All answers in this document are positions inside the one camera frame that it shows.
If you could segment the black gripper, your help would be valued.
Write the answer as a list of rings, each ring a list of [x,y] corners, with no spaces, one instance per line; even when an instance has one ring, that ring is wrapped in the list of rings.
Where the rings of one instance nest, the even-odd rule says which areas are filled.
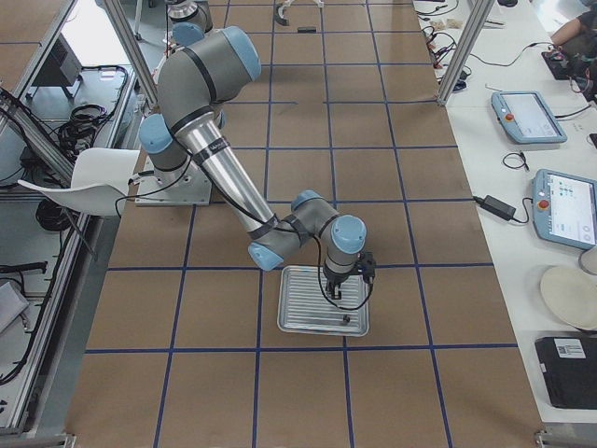
[[[327,265],[323,267],[323,273],[326,277],[326,294],[330,299],[340,300],[341,289],[340,285],[345,282],[351,275],[354,275],[353,269],[346,273],[337,273],[331,270]]]

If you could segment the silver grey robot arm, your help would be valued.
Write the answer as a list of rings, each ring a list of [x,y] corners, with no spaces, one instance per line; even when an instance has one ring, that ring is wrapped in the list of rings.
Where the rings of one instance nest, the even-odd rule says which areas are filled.
[[[239,27],[217,30],[176,51],[160,69],[158,104],[169,135],[230,204],[248,233],[248,252],[270,271],[310,240],[325,243],[316,273],[326,278],[325,297],[338,301],[340,285],[361,275],[371,285],[375,260],[365,251],[365,223],[342,215],[324,198],[305,190],[280,219],[257,190],[215,123],[215,106],[233,99],[258,78],[261,63],[250,37]]]

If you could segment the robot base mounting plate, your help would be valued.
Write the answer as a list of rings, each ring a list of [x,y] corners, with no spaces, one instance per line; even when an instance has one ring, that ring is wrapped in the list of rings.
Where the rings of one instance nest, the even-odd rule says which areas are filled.
[[[148,154],[144,166],[151,175],[139,179],[134,202],[137,206],[208,205],[212,183],[202,170],[182,151],[182,162],[171,171],[155,166],[156,154]]]

